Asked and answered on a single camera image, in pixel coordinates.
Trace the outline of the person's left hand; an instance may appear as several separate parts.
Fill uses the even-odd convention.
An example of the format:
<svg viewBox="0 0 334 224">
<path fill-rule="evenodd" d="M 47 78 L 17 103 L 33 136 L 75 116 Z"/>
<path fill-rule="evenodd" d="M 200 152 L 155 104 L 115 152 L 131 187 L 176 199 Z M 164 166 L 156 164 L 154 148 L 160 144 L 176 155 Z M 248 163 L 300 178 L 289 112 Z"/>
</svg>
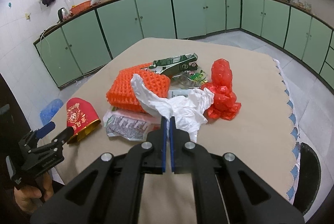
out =
<svg viewBox="0 0 334 224">
<path fill-rule="evenodd" d="M 40 200 L 42 197 L 45 201 L 49 200 L 54 195 L 54 189 L 52 186 L 52 179 L 48 173 L 45 173 L 42 177 L 42 192 L 33 186 L 25 186 L 20 190 L 14 188 L 14 200 L 18 207 L 25 213 L 32 214 L 37 205 L 34 200 Z"/>
</svg>

